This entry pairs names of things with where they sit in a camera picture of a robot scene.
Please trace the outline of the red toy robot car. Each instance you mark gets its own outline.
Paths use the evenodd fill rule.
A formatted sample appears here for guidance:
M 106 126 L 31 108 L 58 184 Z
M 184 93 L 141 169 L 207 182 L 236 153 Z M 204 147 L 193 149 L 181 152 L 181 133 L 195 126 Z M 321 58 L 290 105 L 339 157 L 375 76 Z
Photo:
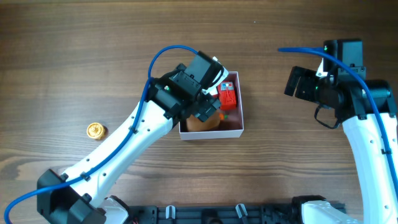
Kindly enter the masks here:
M 217 86 L 220 110 L 229 111 L 237 108 L 236 92 L 233 82 L 221 82 Z

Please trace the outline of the gold spinning top toy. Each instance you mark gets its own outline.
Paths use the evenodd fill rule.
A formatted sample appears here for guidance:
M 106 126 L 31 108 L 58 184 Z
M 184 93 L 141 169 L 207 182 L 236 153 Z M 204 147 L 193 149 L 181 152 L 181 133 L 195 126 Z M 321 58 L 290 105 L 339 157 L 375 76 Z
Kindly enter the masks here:
M 100 140 L 105 136 L 106 128 L 100 123 L 91 123 L 86 129 L 86 134 L 89 138 Z

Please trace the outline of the brown plush toy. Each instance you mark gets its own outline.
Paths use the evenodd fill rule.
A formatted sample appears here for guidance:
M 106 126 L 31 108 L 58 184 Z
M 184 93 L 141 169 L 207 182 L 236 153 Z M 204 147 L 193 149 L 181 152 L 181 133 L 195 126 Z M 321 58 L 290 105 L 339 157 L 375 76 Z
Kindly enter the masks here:
M 220 119 L 219 112 L 215 112 L 205 122 L 191 115 L 186 120 L 186 124 L 188 132 L 217 131 L 229 128 L 229 124 Z

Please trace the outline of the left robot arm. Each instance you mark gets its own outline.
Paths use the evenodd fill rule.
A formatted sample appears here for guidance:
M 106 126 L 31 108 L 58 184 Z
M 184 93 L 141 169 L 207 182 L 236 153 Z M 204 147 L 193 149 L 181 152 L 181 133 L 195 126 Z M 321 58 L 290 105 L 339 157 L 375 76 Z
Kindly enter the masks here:
M 37 211 L 49 223 L 129 223 L 128 206 L 108 193 L 126 169 L 153 143 L 190 116 L 201 122 L 221 103 L 211 95 L 228 76 L 217 58 L 196 52 L 160 78 L 149 77 L 130 117 L 93 152 L 58 175 L 37 181 Z

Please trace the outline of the white box pink interior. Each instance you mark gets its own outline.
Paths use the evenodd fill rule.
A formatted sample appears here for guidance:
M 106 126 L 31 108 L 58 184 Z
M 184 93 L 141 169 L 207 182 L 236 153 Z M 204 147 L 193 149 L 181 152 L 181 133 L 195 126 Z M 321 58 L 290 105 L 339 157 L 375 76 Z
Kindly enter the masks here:
M 189 132 L 186 122 L 179 124 L 179 134 L 181 140 L 199 140 L 199 139 L 223 139 L 239 138 L 244 131 L 243 102 L 241 98 L 241 89 L 238 72 L 229 72 L 226 81 L 234 83 L 237 108 L 227 111 L 226 120 L 221 120 L 220 125 L 211 131 Z

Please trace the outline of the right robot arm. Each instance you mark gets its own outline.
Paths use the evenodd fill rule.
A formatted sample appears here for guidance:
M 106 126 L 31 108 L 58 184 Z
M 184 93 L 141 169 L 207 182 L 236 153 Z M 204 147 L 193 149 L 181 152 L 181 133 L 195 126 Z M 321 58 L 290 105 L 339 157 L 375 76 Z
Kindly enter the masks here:
M 318 70 L 293 67 L 284 93 L 333 109 L 351 146 L 364 223 L 397 223 L 397 105 L 385 80 L 366 79 L 360 39 L 326 40 L 323 47 L 281 52 L 317 55 Z

